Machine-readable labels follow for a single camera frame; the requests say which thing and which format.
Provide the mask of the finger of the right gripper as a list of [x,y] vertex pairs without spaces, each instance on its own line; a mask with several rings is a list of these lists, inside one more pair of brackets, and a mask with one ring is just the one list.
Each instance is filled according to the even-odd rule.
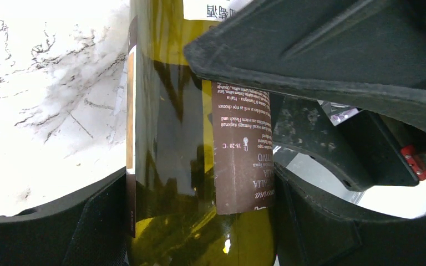
[[185,46],[199,77],[426,132],[426,1],[253,1]]

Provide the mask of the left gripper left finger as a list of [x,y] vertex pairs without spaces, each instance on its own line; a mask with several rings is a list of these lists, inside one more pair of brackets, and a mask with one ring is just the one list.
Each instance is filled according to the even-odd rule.
[[124,265],[125,169],[16,216],[0,216],[0,265]]

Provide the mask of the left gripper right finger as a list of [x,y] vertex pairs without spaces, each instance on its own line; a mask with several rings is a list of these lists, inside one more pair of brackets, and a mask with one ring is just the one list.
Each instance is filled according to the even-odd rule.
[[338,198],[275,164],[281,265],[426,265],[426,216],[405,219]]

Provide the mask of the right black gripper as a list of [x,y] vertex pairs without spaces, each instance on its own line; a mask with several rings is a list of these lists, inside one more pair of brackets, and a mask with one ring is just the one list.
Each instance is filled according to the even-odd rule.
[[271,119],[275,144],[311,156],[350,191],[421,182],[400,152],[413,145],[426,165],[426,132],[414,126],[361,110],[339,132],[318,101],[274,93]]

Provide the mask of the green wine bottle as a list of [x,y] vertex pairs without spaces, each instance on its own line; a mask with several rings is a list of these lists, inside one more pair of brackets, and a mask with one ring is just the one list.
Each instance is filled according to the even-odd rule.
[[270,96],[199,78],[183,47],[246,1],[131,1],[130,265],[273,265]]

